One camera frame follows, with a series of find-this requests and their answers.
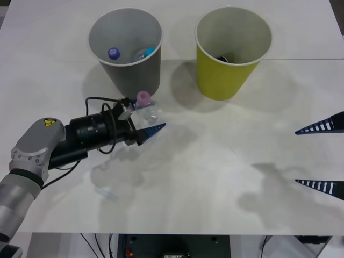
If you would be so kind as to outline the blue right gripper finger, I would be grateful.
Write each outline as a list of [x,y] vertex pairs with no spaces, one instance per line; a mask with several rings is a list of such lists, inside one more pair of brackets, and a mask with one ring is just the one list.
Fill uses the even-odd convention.
[[344,200],[344,181],[312,181],[296,179],[295,182],[340,200]]
[[343,133],[344,112],[337,113],[331,117],[318,121],[314,124],[301,128],[295,132],[296,135],[304,134],[324,134],[324,133]]

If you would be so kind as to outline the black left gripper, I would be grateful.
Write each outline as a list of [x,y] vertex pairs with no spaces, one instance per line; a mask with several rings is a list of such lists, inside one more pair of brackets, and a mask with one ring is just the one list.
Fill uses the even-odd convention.
[[[134,108],[137,107],[136,99],[129,99],[129,103]],[[166,123],[163,123],[137,130],[132,118],[128,118],[126,120],[115,120],[115,123],[111,118],[109,118],[106,120],[106,128],[108,132],[107,145],[124,142],[129,146],[133,144],[141,146],[147,140],[159,133],[165,126]]]

